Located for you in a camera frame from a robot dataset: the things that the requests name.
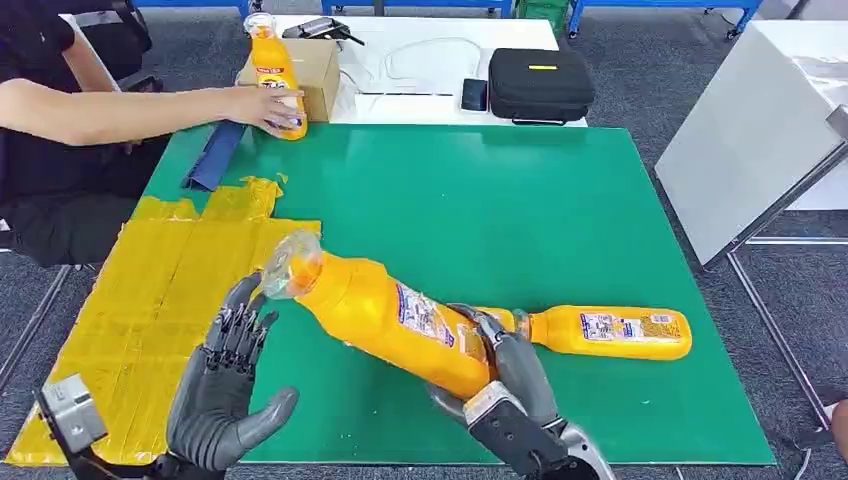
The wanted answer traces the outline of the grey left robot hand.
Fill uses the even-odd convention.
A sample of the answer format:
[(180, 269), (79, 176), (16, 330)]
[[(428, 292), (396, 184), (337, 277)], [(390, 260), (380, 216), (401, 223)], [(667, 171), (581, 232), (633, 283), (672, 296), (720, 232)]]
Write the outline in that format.
[(228, 468), (290, 419), (297, 389), (284, 386), (261, 410), (248, 411), (256, 367), (278, 318), (260, 310), (258, 271), (227, 293), (182, 374), (166, 422), (167, 451), (157, 459), (163, 479), (222, 479)]

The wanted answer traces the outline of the person's right hand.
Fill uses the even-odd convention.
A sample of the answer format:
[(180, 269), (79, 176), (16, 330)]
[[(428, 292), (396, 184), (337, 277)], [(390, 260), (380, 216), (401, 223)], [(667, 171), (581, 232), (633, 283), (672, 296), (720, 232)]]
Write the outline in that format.
[(306, 126), (300, 90), (240, 86), (227, 88), (225, 93), (225, 120), (253, 126), (276, 137)]

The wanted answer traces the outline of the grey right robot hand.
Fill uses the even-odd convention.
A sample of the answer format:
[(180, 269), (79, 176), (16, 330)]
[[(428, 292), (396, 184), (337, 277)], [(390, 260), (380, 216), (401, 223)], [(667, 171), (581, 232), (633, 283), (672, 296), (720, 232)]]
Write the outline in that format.
[(495, 380), (463, 400), (433, 384), (426, 386), (434, 405), (468, 428), (484, 421), (496, 426), (508, 414), (522, 413), (526, 420), (557, 437), (566, 426), (559, 415), (547, 374), (533, 345), (510, 332), (493, 314), (460, 303), (448, 307), (476, 324), (482, 334), (486, 358), (495, 367)]

